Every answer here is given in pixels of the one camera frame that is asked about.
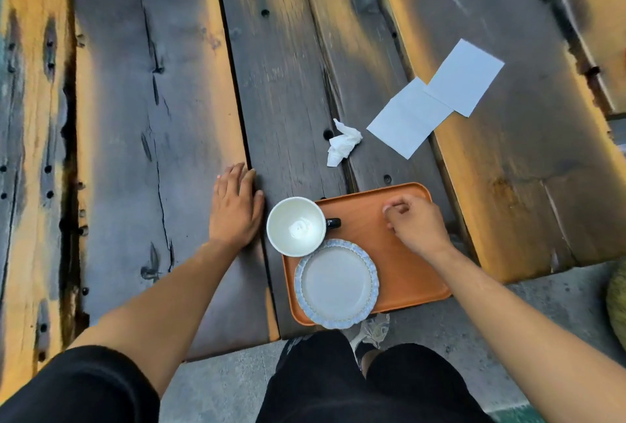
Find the person's right hand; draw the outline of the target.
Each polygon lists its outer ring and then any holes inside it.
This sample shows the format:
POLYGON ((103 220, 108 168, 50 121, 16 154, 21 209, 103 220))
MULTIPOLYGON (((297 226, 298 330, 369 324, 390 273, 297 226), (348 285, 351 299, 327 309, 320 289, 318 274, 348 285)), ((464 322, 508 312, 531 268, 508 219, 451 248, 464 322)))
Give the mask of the person's right hand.
POLYGON ((440 209, 430 200, 413 195, 413 232, 395 233, 404 245, 426 261, 453 249, 440 209))

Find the person's left hand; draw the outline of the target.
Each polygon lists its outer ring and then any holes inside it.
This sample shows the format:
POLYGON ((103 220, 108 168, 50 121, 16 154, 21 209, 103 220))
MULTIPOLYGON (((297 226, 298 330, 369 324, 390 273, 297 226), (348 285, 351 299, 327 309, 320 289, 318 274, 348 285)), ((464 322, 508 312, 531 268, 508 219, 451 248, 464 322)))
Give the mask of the person's left hand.
POLYGON ((215 180, 208 229, 211 247, 233 253, 248 245, 261 225, 252 222, 252 198, 255 191, 260 190, 255 186, 256 170, 246 166, 239 195, 229 196, 228 175, 234 165, 227 166, 215 180))

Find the person's left forearm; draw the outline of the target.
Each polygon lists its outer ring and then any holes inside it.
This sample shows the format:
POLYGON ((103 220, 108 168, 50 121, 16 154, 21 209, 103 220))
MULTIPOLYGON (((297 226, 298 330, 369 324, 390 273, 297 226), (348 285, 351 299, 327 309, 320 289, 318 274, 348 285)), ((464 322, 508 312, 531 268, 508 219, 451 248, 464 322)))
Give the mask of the person's left forearm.
POLYGON ((98 345, 124 354, 162 397, 217 287, 244 246, 238 239, 210 238, 182 265, 108 312, 68 348, 98 345))

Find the person's right forearm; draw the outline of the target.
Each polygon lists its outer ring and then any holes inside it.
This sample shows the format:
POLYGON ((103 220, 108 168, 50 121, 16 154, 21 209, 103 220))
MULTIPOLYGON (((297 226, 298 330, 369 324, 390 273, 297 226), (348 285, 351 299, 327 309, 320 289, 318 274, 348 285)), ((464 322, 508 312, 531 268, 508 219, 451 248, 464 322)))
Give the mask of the person's right forearm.
POLYGON ((626 368, 541 314, 450 243, 419 253, 546 423, 626 423, 626 368))

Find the orange wooden tray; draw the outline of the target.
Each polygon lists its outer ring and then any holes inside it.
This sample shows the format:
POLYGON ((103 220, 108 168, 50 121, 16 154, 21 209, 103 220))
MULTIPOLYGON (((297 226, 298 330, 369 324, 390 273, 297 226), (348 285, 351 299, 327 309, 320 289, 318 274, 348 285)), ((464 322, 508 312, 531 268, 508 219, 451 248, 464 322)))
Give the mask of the orange wooden tray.
MULTIPOLYGON (((317 201, 327 218, 342 221, 341 227, 330 230, 325 240, 341 239, 360 246, 377 268, 380 292, 372 314, 444 300, 451 295, 435 270, 387 229, 382 206, 403 194, 432 201, 429 191, 417 182, 317 201)), ((292 315, 298 323, 310 326, 313 323, 298 306, 293 291, 294 272, 300 260, 282 257, 292 315)))

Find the crumpled white tissue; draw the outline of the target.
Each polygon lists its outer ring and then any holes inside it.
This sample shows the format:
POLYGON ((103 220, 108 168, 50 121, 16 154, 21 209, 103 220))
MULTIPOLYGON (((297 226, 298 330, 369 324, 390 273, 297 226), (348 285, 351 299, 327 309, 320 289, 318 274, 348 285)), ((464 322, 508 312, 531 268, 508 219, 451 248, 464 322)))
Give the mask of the crumpled white tissue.
POLYGON ((340 135, 334 136, 329 140, 330 147, 327 151, 327 164, 329 168, 334 168, 349 157, 353 149, 363 140, 362 133, 353 128, 346 126, 344 123, 333 118, 334 124, 340 135))

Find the white paper napkin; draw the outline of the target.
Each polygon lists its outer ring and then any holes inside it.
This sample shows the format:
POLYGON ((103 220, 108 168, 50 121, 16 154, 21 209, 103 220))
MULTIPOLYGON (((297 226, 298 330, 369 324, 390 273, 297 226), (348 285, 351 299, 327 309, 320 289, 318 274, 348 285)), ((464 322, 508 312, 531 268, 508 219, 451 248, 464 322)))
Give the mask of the white paper napkin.
POLYGON ((367 130, 410 159, 452 109, 425 92, 426 84, 414 78, 392 97, 368 125, 367 130))
POLYGON ((500 59, 460 39, 424 91, 468 118, 504 65, 500 59))

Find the grey plate with scalloped rim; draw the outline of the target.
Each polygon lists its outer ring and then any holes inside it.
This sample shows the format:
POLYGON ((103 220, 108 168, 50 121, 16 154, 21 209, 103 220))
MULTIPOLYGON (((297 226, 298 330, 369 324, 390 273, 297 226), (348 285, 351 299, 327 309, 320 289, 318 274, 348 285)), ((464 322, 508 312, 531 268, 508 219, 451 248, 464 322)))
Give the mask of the grey plate with scalloped rim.
POLYGON ((380 281, 374 262, 360 246, 329 239, 301 258, 293 291, 298 306, 314 325, 344 330, 372 314, 380 281))

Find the white sneaker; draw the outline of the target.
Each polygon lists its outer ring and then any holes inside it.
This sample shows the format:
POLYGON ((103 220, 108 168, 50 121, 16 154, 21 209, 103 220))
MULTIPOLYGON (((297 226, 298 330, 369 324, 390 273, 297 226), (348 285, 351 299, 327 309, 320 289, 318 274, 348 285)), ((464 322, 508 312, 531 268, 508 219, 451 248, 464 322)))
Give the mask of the white sneaker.
POLYGON ((376 314, 367 318, 360 324, 356 324, 342 333, 348 338, 354 355, 357 355, 357 349, 361 345, 366 345, 381 349, 381 345, 385 340, 389 331, 390 314, 376 314))

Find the black shorts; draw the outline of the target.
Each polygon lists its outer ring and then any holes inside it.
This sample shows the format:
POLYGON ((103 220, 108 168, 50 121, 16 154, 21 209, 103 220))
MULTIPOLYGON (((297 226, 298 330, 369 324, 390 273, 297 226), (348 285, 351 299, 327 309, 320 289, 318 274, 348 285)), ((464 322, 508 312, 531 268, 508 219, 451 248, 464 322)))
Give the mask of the black shorts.
POLYGON ((338 330, 289 340, 255 423, 494 423, 461 374, 435 351, 402 343, 375 350, 338 330))

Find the green woven object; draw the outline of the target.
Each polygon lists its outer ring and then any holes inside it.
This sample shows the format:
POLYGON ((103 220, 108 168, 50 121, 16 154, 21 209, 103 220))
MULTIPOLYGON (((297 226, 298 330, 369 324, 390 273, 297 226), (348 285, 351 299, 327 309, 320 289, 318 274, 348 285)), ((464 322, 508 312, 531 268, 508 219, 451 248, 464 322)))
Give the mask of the green woven object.
POLYGON ((626 350, 626 265, 617 267, 609 279, 606 310, 612 330, 626 350))

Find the black shirt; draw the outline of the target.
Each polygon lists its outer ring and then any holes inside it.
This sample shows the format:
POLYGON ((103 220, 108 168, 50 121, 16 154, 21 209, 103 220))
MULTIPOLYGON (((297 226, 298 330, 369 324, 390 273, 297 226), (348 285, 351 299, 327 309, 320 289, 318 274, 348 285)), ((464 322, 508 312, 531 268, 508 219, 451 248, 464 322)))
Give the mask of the black shirt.
POLYGON ((107 347, 66 350, 0 405, 0 423, 158 423, 160 397, 139 367, 107 347))

